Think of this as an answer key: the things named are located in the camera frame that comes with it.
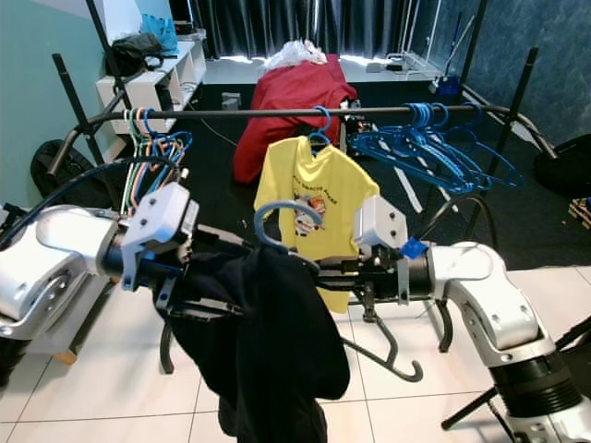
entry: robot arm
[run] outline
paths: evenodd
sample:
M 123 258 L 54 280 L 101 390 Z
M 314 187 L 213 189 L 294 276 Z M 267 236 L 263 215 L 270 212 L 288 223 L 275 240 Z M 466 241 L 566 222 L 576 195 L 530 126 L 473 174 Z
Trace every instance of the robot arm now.
M 455 302 L 521 443 L 591 441 L 591 401 L 573 384 L 554 341 L 491 248 L 428 251 L 433 297 Z
M 0 251 L 0 391 L 27 342 L 63 314 L 85 273 L 123 276 L 128 290 L 166 287 L 183 277 L 196 235 L 244 243 L 198 227 L 198 211 L 188 192 L 172 183 L 142 199 L 128 220 L 104 210 L 53 207 L 23 229 Z M 433 246 L 409 259 L 400 254 L 405 230 L 404 215 L 383 198 L 367 201 L 356 215 L 363 256 L 321 260 L 319 286 L 371 284 L 400 304 L 426 296 L 454 301 L 507 406 L 515 439 L 591 441 L 591 403 L 574 386 L 533 307 L 507 279 L 501 257 L 487 246 L 461 243 Z M 200 308 L 209 317 L 240 313 L 214 300 L 187 307 L 191 313 Z

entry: blue bag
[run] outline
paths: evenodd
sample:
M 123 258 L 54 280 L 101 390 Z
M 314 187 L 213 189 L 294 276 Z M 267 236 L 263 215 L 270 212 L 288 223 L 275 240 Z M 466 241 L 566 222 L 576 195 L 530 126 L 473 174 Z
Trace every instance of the blue bag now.
M 163 55 L 178 54 L 175 23 L 171 18 L 157 18 L 149 14 L 142 14 L 142 32 L 151 32 L 156 36 L 163 48 Z

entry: black tripod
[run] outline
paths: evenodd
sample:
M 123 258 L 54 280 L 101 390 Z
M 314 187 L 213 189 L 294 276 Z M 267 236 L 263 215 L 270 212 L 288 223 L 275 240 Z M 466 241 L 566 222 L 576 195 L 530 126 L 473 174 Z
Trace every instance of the black tripod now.
M 573 348 L 564 351 L 564 348 L 577 339 L 581 339 Z M 556 349 L 562 352 L 566 365 L 573 373 L 575 385 L 586 396 L 591 394 L 591 382 L 588 381 L 588 365 L 591 364 L 591 317 L 583 320 L 578 325 L 572 327 L 566 334 L 556 341 Z M 464 419 L 474 410 L 487 404 L 492 413 L 497 417 L 507 435 L 513 440 L 513 434 L 496 408 L 490 402 L 497 395 L 497 390 L 493 387 L 482 393 L 480 396 L 470 401 L 464 408 L 441 422 L 444 430 L 449 430 L 452 426 Z

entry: red fabric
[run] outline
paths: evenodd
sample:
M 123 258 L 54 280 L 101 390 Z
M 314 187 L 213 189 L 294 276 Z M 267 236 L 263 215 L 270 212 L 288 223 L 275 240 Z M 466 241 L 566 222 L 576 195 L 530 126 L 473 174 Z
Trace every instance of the red fabric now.
M 250 109 L 338 108 L 345 99 L 355 99 L 357 92 L 347 85 L 336 54 L 327 54 L 326 65 L 303 62 L 298 66 L 273 69 L 257 83 Z M 298 125 L 326 125 L 325 117 L 251 118 L 234 155 L 234 179 L 251 183 L 260 173 L 270 143 L 292 137 Z M 336 143 L 339 118 L 331 119 L 325 135 Z

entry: blue wall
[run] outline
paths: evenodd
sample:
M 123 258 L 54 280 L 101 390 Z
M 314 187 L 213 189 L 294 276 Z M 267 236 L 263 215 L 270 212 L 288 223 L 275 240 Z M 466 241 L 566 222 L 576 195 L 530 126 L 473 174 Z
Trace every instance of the blue wall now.
M 137 3 L 140 12 L 170 17 L 166 0 Z M 31 158 L 44 141 L 64 138 L 76 124 L 53 53 L 64 57 L 86 114 L 97 114 L 103 48 L 91 21 L 30 0 L 0 0 L 0 202 L 31 206 L 40 200 Z M 116 135 L 106 125 L 97 140 L 105 152 Z M 92 161 L 83 138 L 76 148 Z
M 449 55 L 455 20 L 464 24 L 476 13 L 477 0 L 443 0 L 431 50 L 436 66 Z M 421 2 L 415 51 L 435 13 L 436 0 Z M 485 98 L 509 105 L 529 48 L 539 47 L 521 112 L 555 144 L 591 132 L 591 2 L 588 0 L 488 0 L 467 83 Z M 452 67 L 460 72 L 467 42 Z

